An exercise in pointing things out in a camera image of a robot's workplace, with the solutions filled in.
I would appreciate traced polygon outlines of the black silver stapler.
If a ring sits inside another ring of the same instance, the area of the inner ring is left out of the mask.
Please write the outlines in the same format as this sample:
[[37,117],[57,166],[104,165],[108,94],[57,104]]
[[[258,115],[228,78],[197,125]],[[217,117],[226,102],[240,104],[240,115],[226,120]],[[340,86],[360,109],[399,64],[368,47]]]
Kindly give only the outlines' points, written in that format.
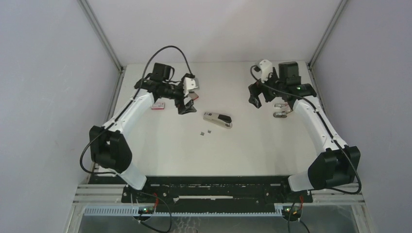
[[203,115],[203,120],[213,123],[215,125],[221,126],[226,129],[230,129],[233,126],[232,118],[224,114],[205,112]]

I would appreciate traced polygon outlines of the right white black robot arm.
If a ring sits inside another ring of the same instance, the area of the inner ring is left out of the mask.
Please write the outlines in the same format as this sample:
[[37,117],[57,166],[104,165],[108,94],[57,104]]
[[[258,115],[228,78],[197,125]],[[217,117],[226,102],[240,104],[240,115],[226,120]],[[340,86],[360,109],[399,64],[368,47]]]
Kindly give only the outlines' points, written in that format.
[[250,74],[255,82],[248,87],[249,103],[260,108],[260,95],[266,102],[282,98],[300,116],[317,153],[307,171],[288,177],[288,184],[280,190],[283,200],[295,201],[300,191],[330,189],[343,193],[338,187],[353,181],[358,182],[358,189],[350,194],[360,193],[362,183],[357,168],[361,152],[357,146],[349,146],[334,129],[313,86],[302,83],[298,63],[283,62],[275,68],[270,61],[261,60],[250,67]]

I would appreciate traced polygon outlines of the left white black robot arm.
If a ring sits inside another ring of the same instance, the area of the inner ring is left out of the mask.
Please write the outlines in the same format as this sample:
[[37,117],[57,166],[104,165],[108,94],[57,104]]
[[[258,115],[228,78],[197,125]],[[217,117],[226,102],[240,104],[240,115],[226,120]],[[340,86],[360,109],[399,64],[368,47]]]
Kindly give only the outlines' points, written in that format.
[[151,73],[143,74],[134,91],[122,108],[102,126],[93,126],[89,131],[91,160],[106,169],[107,174],[121,177],[132,187],[133,196],[140,202],[147,202],[152,190],[146,186],[146,176],[132,161],[129,135],[143,114],[153,104],[166,98],[174,101],[178,114],[195,113],[194,101],[185,101],[199,89],[199,81],[191,72],[179,81],[171,81],[172,66],[155,63]]

